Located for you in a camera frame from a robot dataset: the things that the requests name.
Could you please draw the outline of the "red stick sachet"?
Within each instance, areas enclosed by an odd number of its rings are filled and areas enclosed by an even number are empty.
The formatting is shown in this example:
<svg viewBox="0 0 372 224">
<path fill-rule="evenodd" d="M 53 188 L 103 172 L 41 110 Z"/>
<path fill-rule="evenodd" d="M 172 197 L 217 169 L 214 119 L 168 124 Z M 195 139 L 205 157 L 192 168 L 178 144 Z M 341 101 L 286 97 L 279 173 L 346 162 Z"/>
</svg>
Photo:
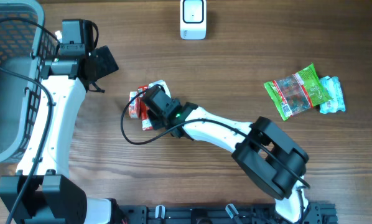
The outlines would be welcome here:
<svg viewBox="0 0 372 224">
<path fill-rule="evenodd" d="M 140 110 L 141 110 L 141 119 L 142 119 L 142 130 L 149 131 L 153 130 L 152 124 L 150 119 L 147 115 L 147 106 L 145 103 L 142 102 L 143 95 L 140 95 Z"/>
</svg>

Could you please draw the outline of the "red Kleenex tissue pack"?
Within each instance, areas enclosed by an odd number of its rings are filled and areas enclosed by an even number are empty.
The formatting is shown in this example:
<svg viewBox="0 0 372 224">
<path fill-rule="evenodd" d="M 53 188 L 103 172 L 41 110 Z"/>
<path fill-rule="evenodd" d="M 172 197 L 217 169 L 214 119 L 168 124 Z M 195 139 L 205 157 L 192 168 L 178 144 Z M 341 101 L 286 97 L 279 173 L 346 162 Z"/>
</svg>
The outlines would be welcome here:
<svg viewBox="0 0 372 224">
<path fill-rule="evenodd" d="M 128 107 L 128 114 L 129 114 L 129 117 L 132 118 L 132 119 L 139 119 L 139 116 L 141 114 L 140 110 L 141 110 L 141 106 L 140 106 L 140 99 L 139 98 L 136 98 L 134 99 L 134 97 L 138 94 L 137 91 L 131 91 L 129 93 L 129 107 Z"/>
</svg>

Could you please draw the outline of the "green snack bag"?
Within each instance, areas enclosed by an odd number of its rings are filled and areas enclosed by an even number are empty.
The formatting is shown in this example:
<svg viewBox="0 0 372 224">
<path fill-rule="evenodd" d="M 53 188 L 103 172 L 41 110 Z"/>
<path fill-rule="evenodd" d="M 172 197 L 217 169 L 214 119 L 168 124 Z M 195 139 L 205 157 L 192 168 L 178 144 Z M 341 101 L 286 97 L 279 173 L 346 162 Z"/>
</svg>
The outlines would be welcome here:
<svg viewBox="0 0 372 224">
<path fill-rule="evenodd" d="M 332 100 L 313 63 L 288 77 L 266 82 L 264 88 L 283 121 Z"/>
</svg>

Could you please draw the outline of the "mint wet wipes pack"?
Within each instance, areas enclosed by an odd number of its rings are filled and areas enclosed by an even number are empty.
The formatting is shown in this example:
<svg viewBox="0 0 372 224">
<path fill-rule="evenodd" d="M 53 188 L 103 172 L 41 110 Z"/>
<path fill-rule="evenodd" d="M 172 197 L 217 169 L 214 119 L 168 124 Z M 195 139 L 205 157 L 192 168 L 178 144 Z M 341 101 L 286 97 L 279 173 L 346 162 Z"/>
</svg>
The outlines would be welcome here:
<svg viewBox="0 0 372 224">
<path fill-rule="evenodd" d="M 320 83 L 326 89 L 331 100 L 320 104 L 320 113 L 336 113 L 337 111 L 346 111 L 345 101 L 343 99 L 343 92 L 338 77 L 323 77 Z"/>
</svg>

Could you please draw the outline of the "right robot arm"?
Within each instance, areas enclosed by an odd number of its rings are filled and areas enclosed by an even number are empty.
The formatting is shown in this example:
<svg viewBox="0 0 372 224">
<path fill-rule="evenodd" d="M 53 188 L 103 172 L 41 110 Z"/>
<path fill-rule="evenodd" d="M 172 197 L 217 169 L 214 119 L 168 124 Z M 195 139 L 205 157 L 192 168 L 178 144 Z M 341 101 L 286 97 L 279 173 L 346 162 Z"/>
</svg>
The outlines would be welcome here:
<svg viewBox="0 0 372 224">
<path fill-rule="evenodd" d="M 148 103 L 147 114 L 156 129 L 177 138 L 205 141 L 231 152 L 246 175 L 275 199 L 278 215 L 302 223 L 308 201 L 304 189 L 307 153 L 270 119 L 240 122 L 209 113 L 193 103 Z"/>
</svg>

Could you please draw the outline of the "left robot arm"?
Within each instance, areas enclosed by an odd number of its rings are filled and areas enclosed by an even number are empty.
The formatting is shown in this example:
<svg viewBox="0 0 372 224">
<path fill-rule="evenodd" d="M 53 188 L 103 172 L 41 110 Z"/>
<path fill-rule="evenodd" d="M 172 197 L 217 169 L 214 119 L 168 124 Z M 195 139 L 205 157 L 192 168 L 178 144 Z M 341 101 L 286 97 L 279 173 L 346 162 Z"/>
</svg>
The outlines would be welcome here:
<svg viewBox="0 0 372 224">
<path fill-rule="evenodd" d="M 112 198 L 89 198 L 68 178 L 75 120 L 90 85 L 118 70 L 102 46 L 48 58 L 41 69 L 40 105 L 29 149 L 15 175 L 0 178 L 0 198 L 7 222 L 121 223 L 122 211 Z"/>
</svg>

